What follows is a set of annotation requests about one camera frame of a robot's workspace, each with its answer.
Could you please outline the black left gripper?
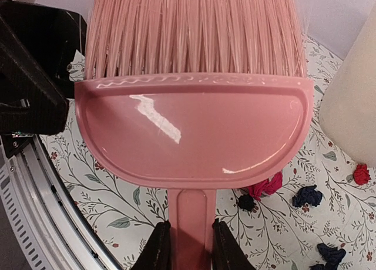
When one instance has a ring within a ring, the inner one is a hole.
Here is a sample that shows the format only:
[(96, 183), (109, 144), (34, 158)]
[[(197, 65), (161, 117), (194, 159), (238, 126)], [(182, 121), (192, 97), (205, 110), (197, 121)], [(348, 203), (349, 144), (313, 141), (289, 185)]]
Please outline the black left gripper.
[(64, 130), (74, 83), (68, 65), (85, 52), (86, 22), (72, 11), (1, 1), (1, 133)]

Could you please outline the pink hand brush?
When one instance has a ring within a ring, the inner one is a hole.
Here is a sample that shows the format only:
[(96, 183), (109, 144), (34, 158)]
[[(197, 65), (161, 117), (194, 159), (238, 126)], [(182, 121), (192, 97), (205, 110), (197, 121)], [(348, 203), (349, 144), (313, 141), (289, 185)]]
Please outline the pink hand brush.
[(294, 0), (94, 0), (75, 109), (107, 171), (167, 191), (173, 269), (210, 269), (217, 190), (274, 176), (308, 134)]

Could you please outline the magenta paper scrap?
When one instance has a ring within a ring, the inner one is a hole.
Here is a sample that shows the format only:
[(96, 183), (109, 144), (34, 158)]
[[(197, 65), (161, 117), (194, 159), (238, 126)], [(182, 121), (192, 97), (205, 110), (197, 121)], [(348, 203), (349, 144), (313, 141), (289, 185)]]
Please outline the magenta paper scrap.
[(271, 179), (266, 179), (248, 187), (250, 196), (260, 201), (262, 194), (272, 195), (283, 185), (283, 173), (279, 171)]

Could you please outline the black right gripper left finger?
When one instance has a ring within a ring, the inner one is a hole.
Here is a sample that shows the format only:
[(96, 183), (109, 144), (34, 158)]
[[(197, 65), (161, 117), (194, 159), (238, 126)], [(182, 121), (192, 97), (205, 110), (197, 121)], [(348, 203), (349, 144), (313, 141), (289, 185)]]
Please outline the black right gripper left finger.
[(170, 222), (159, 222), (137, 259), (138, 269), (171, 269)]

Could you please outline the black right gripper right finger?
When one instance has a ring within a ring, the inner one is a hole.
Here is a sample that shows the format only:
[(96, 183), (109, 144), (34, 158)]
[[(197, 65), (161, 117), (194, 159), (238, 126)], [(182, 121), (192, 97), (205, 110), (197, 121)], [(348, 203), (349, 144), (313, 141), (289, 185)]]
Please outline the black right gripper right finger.
[(236, 239), (224, 221), (213, 223), (212, 267), (218, 270), (252, 270), (253, 266), (241, 250)]

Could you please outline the small black paper scrap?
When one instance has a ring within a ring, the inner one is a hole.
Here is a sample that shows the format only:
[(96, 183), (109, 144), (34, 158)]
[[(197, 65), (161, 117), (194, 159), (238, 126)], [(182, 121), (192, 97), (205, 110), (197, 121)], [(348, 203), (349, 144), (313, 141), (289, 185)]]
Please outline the small black paper scrap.
[(254, 198), (249, 194), (244, 194), (239, 197), (237, 205), (242, 210), (252, 212), (255, 208)]

